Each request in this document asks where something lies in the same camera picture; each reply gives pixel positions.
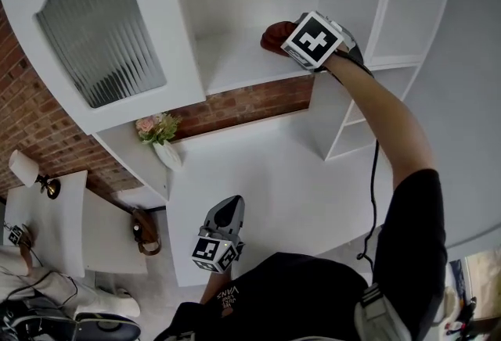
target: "flower arrangement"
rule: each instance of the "flower arrangement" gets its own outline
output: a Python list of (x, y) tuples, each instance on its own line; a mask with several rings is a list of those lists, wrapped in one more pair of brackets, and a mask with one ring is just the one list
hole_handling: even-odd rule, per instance
[(174, 138), (179, 123), (181, 123), (181, 117), (173, 117), (165, 112), (137, 120), (135, 128), (143, 144), (163, 145), (165, 141)]

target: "pink flower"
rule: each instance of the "pink flower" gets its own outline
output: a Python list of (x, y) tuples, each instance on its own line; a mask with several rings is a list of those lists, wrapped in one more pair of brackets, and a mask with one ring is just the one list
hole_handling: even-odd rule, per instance
[(157, 114), (152, 115), (153, 122), (155, 123), (155, 125), (160, 124), (162, 122), (162, 120), (164, 119), (164, 117), (165, 117), (165, 115), (163, 113), (157, 113)]
[(142, 132), (150, 132), (155, 126), (155, 122), (151, 116), (144, 117), (135, 122), (135, 127)]

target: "black cable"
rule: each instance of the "black cable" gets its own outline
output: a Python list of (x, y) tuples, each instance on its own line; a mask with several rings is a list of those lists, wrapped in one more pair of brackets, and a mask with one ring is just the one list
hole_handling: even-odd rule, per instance
[(71, 280), (71, 282), (73, 283), (73, 287), (75, 287), (75, 292), (73, 294), (71, 294), (70, 296), (68, 296), (63, 303), (61, 303), (58, 307), (32, 307), (31, 309), (28, 309), (27, 312), (31, 312), (33, 310), (43, 310), (43, 309), (50, 309), (50, 310), (61, 310), (64, 308), (64, 305), (66, 305), (68, 303), (68, 301), (75, 297), (76, 295), (78, 295), (78, 287), (77, 287), (77, 284), (75, 284), (75, 280), (73, 280), (72, 277), (70, 277), (69, 275), (66, 276), (66, 275), (62, 275), (61, 273), (58, 273), (57, 271), (54, 271), (54, 273), (60, 275), (62, 278), (69, 278)]
[(40, 278), (37, 282), (35, 282), (34, 284), (29, 284), (29, 285), (25, 285), (24, 287), (19, 287), (18, 289), (14, 289), (13, 291), (11, 291), (9, 293), (9, 295), (7, 295), (7, 297), (2, 301), (2, 302), (5, 302), (7, 300), (9, 300), (9, 298), (14, 295), (14, 294), (17, 294), (17, 293), (20, 293), (21, 291), (24, 291), (25, 289), (29, 289), (29, 288), (32, 288), (36, 291), (36, 289), (34, 288), (36, 285), (40, 284), (41, 282), (43, 282), (51, 273), (55, 273), (54, 270), (51, 270), (49, 271), (48, 273), (46, 273), (42, 278)]
[[(346, 53), (345, 51), (342, 51), (342, 50), (337, 50), (334, 52), (334, 54), (336, 54), (344, 59), (350, 60), (351, 62), (356, 64), (358, 67), (360, 67), (362, 70), (364, 70), (366, 73), (368, 73), (368, 75), (370, 75), (372, 78), (374, 78), (372, 72), (363, 63), (361, 63), (358, 59), (356, 59), (354, 56), (350, 56), (348, 53)], [(374, 194), (374, 181), (376, 178), (376, 169), (377, 169), (377, 159), (379, 157), (379, 148), (380, 148), (379, 142), (376, 140), (376, 148), (374, 150), (374, 159), (373, 159), (373, 168), (372, 168), (372, 172), (370, 175), (370, 202), (373, 204), (373, 225), (370, 228), (369, 234), (367, 234), (367, 236), (363, 240), (363, 251), (357, 255), (357, 260), (365, 259), (369, 262), (370, 270), (373, 273), (374, 273), (374, 262), (367, 255), (367, 249), (369, 247), (369, 240), (372, 238), (374, 231), (376, 230), (376, 223), (377, 223), (377, 204), (376, 204), (376, 196)]]
[(41, 263), (40, 259), (38, 259), (37, 254), (32, 249), (30, 249), (30, 252), (33, 253), (33, 256), (38, 260), (38, 263), (40, 264), (40, 267), (44, 267), (44, 265)]
[(378, 156), (379, 156), (379, 142), (376, 141), (376, 149), (374, 150), (373, 169), (370, 175), (370, 202), (373, 204), (373, 226), (370, 228), (369, 234), (367, 234), (367, 236), (363, 240), (363, 252), (357, 255), (357, 260), (365, 259), (369, 262), (370, 270), (373, 273), (374, 273), (374, 262), (369, 256), (367, 256), (367, 248), (369, 240), (372, 238), (373, 233), (376, 230), (376, 223), (377, 223), (377, 205), (376, 205), (376, 196), (374, 195), (374, 179), (376, 177)]
[(70, 277), (69, 275), (68, 275), (68, 276), (66, 276), (66, 278), (69, 278), (69, 279), (71, 280), (71, 282), (73, 283), (73, 287), (75, 287), (75, 292), (73, 293), (73, 295), (68, 296), (68, 297), (66, 298), (66, 300), (65, 300), (63, 303), (61, 303), (61, 304), (57, 307), (57, 309), (62, 309), (62, 308), (64, 307), (64, 305), (66, 305), (66, 303), (67, 303), (67, 302), (68, 302), (71, 298), (73, 298), (74, 296), (76, 296), (76, 295), (78, 294), (78, 287), (77, 287), (77, 285), (75, 284), (75, 280), (73, 280), (73, 278), (72, 278), (72, 277)]

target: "white table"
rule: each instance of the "white table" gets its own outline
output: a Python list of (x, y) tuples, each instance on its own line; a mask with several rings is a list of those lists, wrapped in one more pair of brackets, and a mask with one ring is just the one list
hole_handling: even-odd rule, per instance
[[(131, 230), (132, 217), (85, 187), (87, 171), (59, 177), (61, 192), (51, 200), (40, 185), (9, 190), (5, 222), (25, 224), (44, 266), (75, 277), (85, 270), (146, 273), (146, 259)], [(11, 245), (4, 232), (4, 245)]]
[[(308, 139), (274, 128), (277, 121), (176, 146), (189, 149), (173, 175), (166, 212), (179, 286), (207, 283), (209, 272), (191, 261), (194, 239), (209, 209), (229, 196), (241, 195), (246, 203), (240, 232), (246, 247), (236, 274), (274, 252), (315, 256), (369, 231), (373, 147), (324, 162)], [(381, 224), (393, 193), (383, 156), (375, 188)]]

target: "white wall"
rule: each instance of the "white wall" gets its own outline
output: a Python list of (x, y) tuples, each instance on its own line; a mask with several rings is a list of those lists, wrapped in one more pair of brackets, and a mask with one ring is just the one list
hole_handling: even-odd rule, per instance
[(2, 226), (0, 227), (0, 245), (3, 244), (3, 218), (5, 216), (5, 205), (0, 202), (0, 220), (2, 220)]
[(501, 0), (449, 0), (406, 102), (438, 162), (449, 257), (499, 245)]

